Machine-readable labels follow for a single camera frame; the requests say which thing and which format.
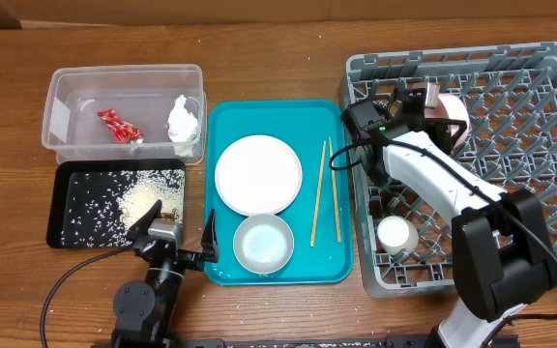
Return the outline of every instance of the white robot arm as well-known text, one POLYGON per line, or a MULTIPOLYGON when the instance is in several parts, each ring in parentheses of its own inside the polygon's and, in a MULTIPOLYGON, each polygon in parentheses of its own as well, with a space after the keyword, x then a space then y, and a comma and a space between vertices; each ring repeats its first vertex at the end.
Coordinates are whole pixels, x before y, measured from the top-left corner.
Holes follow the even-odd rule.
POLYGON ((401 102, 396 115, 372 101, 348 106, 341 120, 354 144, 333 155, 331 169, 361 164, 377 186, 400 180, 452 227, 454 285, 460 300, 426 347, 482 346, 510 316, 557 286, 557 260, 541 204, 525 189, 506 193, 448 156, 468 132, 467 111, 458 99, 453 102, 461 106, 460 120, 439 118, 439 112, 432 119, 425 117, 425 110, 436 108, 438 101, 435 85, 429 83, 395 89, 394 101, 401 102), (359 158, 334 167, 333 160, 349 149, 359 158), (513 241, 498 249, 496 231, 513 236, 513 241))

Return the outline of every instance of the white bowl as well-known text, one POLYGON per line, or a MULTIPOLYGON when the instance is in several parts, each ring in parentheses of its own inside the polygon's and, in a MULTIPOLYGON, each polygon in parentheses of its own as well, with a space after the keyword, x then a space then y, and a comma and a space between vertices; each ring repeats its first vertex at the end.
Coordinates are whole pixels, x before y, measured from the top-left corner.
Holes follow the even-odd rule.
POLYGON ((294 251, 294 234, 280 217, 260 214, 248 217, 236 230, 233 251, 240 265, 258 275, 283 268, 294 251))

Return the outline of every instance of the gray dish rack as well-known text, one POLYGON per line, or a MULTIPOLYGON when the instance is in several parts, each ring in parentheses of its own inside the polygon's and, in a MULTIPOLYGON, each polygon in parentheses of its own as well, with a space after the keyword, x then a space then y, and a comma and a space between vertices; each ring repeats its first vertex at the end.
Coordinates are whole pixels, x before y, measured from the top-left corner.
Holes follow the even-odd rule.
MULTIPOLYGON (((471 132, 454 159, 490 183, 536 193, 557 254, 557 42, 354 55, 339 89, 341 108, 363 99, 387 102, 395 86, 422 81, 437 83, 467 106, 471 132)), ((403 183, 375 187, 361 166, 352 176, 368 293, 396 297, 453 290, 449 226, 403 183), (388 214, 415 223, 416 251, 393 257, 377 243, 375 227, 388 214)), ((508 242, 496 238, 499 247, 508 242)))

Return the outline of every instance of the chopstick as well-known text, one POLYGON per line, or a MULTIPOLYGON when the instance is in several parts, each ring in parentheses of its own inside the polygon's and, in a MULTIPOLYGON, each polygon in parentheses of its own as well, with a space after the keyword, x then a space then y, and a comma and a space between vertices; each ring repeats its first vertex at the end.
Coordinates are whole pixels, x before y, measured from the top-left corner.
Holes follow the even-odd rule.
POLYGON ((319 196, 321 195, 321 183, 324 179, 324 164, 326 159, 326 140, 321 150, 321 166, 319 167, 319 182, 317 183, 317 198, 315 198, 315 215, 313 215, 313 231, 310 234, 310 247, 315 247, 315 229, 317 228, 317 213, 319 213, 319 196))
MULTIPOLYGON (((330 143, 330 157, 332 157, 335 152, 333 151, 333 139, 329 136, 328 142, 330 143)), ((333 196, 335 197, 335 221, 337 222, 337 241, 341 243, 340 239, 340 219, 338 218, 338 201, 337 201, 337 178, 335 177, 335 171, 330 171, 333 175, 333 196)))

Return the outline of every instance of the red wrapper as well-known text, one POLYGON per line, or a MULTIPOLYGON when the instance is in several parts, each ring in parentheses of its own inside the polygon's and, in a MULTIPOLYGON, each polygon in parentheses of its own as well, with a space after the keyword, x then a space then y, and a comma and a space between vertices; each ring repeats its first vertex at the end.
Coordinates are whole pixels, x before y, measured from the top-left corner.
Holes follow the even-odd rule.
POLYGON ((122 121, 117 116, 115 109, 101 111, 98 113, 98 117, 104 120, 116 143, 140 144, 143 142, 143 131, 126 121, 122 121))

